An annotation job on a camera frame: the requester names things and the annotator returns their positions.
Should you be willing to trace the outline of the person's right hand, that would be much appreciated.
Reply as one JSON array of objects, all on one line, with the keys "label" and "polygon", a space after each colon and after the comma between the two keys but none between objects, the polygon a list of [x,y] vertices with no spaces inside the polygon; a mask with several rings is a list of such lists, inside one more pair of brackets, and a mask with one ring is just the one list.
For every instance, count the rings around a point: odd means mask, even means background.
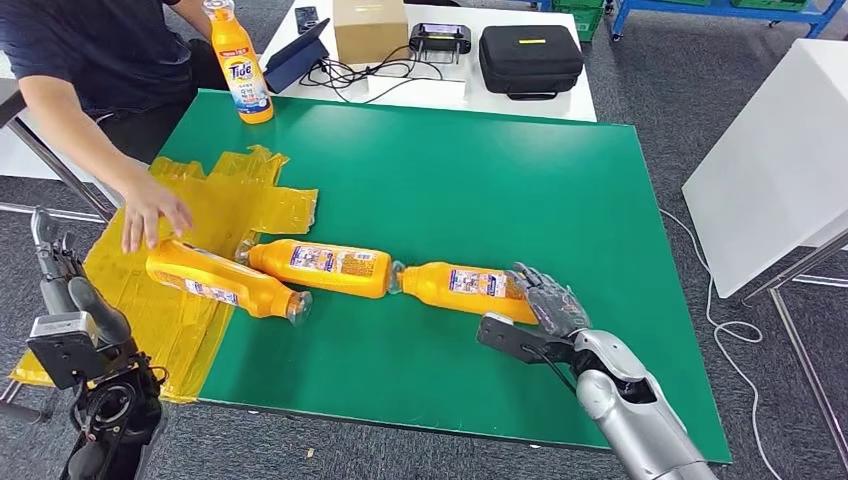
[{"label": "person's right hand", "polygon": [[136,252],[142,245],[155,248],[160,241],[161,218],[168,221],[178,236],[193,226],[188,207],[146,172],[139,179],[131,180],[120,193],[124,198],[121,236],[124,253]]}]

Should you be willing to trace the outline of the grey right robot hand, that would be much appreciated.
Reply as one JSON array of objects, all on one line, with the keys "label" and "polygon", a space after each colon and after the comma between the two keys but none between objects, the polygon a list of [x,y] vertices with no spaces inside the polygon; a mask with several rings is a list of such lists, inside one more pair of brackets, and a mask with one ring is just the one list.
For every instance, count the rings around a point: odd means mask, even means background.
[{"label": "grey right robot hand", "polygon": [[569,286],[520,262],[514,263],[505,273],[523,291],[539,325],[548,335],[568,338],[591,327],[587,312]]}]

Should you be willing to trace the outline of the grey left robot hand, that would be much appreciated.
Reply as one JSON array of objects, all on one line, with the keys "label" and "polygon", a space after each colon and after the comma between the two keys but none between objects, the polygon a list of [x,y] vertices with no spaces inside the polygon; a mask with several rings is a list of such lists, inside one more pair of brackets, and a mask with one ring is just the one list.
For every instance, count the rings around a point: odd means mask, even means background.
[{"label": "grey left robot hand", "polygon": [[63,232],[60,222],[42,207],[36,207],[32,214],[31,232],[42,272],[40,288],[48,312],[88,312],[102,341],[119,344],[128,340],[131,337],[128,320],[88,279],[74,249],[74,234]]}]

